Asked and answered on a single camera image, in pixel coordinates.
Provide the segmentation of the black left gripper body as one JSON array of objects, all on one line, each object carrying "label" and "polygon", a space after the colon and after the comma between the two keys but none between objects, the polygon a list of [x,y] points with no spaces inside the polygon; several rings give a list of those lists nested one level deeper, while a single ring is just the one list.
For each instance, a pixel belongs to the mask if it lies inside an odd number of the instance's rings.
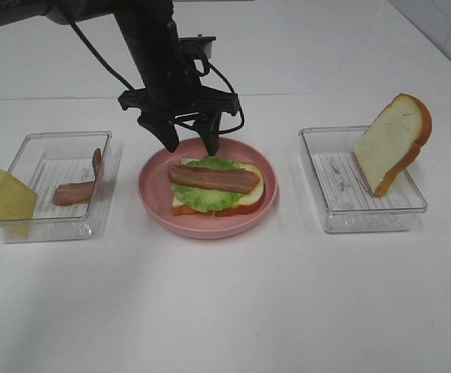
[{"label": "black left gripper body", "polygon": [[[124,91],[118,102],[123,110],[134,107],[168,119],[207,112],[225,112],[235,116],[239,112],[239,97],[231,83],[209,60],[204,58],[201,62],[203,69],[199,71],[192,59],[183,63],[136,59],[145,87]],[[226,84],[227,92],[201,84],[201,78],[212,71]]]}]

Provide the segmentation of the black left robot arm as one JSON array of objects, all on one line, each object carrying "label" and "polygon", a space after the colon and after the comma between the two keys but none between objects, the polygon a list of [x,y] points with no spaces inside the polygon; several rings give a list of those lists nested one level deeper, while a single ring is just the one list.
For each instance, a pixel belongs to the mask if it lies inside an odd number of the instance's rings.
[{"label": "black left robot arm", "polygon": [[[144,83],[134,88],[99,54],[78,23],[113,15]],[[223,113],[241,115],[234,89],[223,92],[202,85],[201,78],[216,67],[210,63],[214,37],[181,38],[173,20],[171,1],[0,1],[0,26],[34,16],[69,25],[94,57],[118,79],[125,91],[123,110],[138,108],[138,124],[156,136],[169,152],[179,138],[176,127],[196,132],[209,155],[219,150]]]}]

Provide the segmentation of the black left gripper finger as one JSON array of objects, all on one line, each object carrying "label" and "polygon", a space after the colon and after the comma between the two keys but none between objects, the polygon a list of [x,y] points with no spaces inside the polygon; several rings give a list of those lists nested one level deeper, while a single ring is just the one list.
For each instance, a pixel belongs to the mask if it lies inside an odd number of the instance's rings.
[{"label": "black left gripper finger", "polygon": [[207,154],[215,156],[219,150],[219,127],[221,112],[201,113],[194,120],[193,129],[197,132],[206,148]]},{"label": "black left gripper finger", "polygon": [[141,113],[138,124],[153,134],[167,151],[176,151],[178,147],[177,131],[167,119],[150,113]]}]

